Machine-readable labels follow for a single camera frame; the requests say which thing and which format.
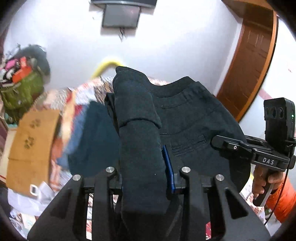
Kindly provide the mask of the orange sleeved forearm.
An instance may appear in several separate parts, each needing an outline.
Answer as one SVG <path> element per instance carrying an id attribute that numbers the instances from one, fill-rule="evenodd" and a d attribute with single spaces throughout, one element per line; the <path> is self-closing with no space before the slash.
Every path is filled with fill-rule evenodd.
<path id="1" fill-rule="evenodd" d="M 287 220 L 295 206 L 295 189 L 289 178 L 285 185 L 282 184 L 274 194 L 269 196 L 266 205 L 274 210 L 274 215 L 279 222 L 283 223 Z"/>

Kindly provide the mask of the person's right hand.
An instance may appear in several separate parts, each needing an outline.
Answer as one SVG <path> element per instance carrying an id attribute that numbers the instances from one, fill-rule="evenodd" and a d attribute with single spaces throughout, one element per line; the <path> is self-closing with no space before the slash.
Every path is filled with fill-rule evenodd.
<path id="1" fill-rule="evenodd" d="M 255 170 L 253 172 L 254 179 L 252 184 L 252 193 L 254 198 L 256 198 L 259 194 L 264 193 L 264 187 L 267 183 L 273 184 L 273 191 L 276 191 L 284 182 L 284 172 L 275 172 L 267 176 L 264 174 L 265 171 L 268 171 L 268 169 L 262 166 L 255 167 Z"/>

